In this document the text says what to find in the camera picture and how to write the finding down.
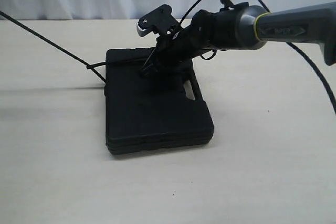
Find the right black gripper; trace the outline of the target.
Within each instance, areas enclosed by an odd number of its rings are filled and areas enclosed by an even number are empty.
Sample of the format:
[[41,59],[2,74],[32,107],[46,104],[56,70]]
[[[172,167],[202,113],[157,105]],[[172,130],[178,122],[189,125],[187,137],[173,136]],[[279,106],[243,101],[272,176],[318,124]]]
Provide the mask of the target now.
[[157,41],[157,48],[151,50],[138,74],[141,78],[145,78],[162,69],[176,68],[181,63],[192,59],[193,55],[191,31],[189,28],[182,29],[173,36]]

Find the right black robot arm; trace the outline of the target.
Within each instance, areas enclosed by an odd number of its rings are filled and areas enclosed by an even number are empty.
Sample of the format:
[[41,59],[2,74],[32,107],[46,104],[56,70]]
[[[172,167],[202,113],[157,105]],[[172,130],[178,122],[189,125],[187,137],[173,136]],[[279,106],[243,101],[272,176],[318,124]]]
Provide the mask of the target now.
[[140,69],[143,77],[166,72],[207,52],[258,50],[269,41],[320,46],[325,64],[335,64],[335,3],[280,12],[240,3],[216,13],[199,10],[182,27],[170,5],[163,4],[141,17],[137,32],[157,35],[156,46]]

